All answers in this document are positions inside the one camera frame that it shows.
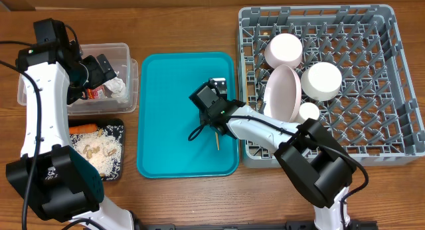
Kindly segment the red snack wrapper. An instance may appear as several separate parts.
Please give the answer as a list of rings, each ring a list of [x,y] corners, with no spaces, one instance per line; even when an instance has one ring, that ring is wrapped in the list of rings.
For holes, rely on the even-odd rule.
[[[101,85],[95,89],[87,89],[88,99],[106,98],[104,86]]]

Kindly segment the orange carrot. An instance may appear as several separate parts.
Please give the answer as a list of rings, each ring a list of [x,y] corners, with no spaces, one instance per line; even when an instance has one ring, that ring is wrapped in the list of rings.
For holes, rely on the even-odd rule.
[[[96,124],[84,124],[80,126],[69,127],[69,134],[89,134],[96,132],[98,129]]]

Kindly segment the large pink plate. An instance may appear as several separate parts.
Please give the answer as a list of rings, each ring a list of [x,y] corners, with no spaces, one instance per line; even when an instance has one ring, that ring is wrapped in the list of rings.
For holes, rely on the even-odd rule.
[[[301,104],[301,82],[298,74],[287,65],[275,68],[264,91],[264,115],[293,122]]]

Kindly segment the white cup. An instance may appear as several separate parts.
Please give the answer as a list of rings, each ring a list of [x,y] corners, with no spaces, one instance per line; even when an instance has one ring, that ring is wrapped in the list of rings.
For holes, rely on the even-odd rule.
[[[300,105],[299,112],[296,115],[294,122],[303,124],[309,118],[318,120],[319,117],[320,117],[319,108],[314,103],[305,102]]]

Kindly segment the pink bowl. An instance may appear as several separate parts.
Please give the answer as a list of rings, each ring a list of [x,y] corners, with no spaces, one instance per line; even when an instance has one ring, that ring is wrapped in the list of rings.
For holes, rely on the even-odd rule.
[[[302,54],[301,41],[289,33],[276,35],[264,51],[266,62],[272,68],[282,64],[295,68],[301,63]]]

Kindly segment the small bowl with food scraps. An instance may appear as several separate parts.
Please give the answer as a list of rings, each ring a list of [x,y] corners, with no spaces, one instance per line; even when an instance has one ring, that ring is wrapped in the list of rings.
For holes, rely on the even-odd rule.
[[[301,87],[306,95],[319,101],[335,98],[342,83],[341,71],[329,62],[318,62],[301,76]]]

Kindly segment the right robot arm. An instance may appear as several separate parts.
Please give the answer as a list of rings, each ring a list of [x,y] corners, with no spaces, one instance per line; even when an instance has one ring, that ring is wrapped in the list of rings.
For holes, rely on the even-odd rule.
[[[217,134],[258,144],[273,153],[299,194],[314,206],[316,229],[348,228],[345,198],[357,165],[319,121],[297,124],[267,117],[239,100],[228,100],[211,82],[189,98],[201,123],[190,141],[209,126]]]

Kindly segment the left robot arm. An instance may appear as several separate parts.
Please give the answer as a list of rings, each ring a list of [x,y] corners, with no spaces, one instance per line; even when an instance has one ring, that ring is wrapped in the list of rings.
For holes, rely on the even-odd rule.
[[[21,157],[6,166],[6,177],[28,210],[66,228],[141,229],[137,216],[104,194],[102,178],[73,147],[67,107],[87,91],[113,79],[104,55],[83,57],[73,29],[44,19],[33,25],[35,44],[25,44],[12,66],[24,80],[26,132]]]

